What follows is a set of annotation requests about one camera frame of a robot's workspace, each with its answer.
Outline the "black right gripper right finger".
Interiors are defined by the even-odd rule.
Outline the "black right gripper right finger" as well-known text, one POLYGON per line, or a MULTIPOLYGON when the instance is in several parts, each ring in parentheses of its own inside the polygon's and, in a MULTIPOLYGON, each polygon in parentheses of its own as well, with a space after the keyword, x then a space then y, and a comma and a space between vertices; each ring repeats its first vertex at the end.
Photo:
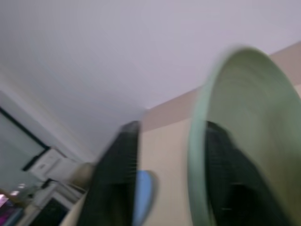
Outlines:
POLYGON ((256 166, 218 124, 206 123, 206 188, 218 226, 289 226, 256 166))

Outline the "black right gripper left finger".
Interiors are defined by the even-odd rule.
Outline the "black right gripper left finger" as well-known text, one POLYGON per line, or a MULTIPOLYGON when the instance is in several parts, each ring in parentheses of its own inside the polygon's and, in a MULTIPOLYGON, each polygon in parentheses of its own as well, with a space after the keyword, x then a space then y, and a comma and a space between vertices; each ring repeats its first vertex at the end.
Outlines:
POLYGON ((97 163, 79 215, 80 226, 133 223, 140 122, 123 125, 97 163))

